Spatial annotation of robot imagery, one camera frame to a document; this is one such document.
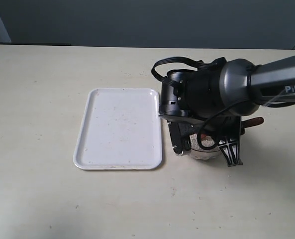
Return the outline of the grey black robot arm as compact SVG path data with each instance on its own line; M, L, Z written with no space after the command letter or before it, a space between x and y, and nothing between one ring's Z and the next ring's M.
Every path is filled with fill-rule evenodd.
M197 160L222 155L228 166L240 165L240 138L248 127L263 123L249 118L261 106L284 108L295 105L295 56L255 65L245 59L210 63L187 57L159 60L155 67L182 63L160 75L159 115L165 119L176 155Z

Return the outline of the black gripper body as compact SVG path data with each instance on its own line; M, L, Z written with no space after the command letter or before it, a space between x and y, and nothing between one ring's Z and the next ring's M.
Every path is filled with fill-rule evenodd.
M212 119L189 118L159 114L169 122L171 139L182 139L195 133L206 134L214 139L238 138L241 134L241 117L217 116Z

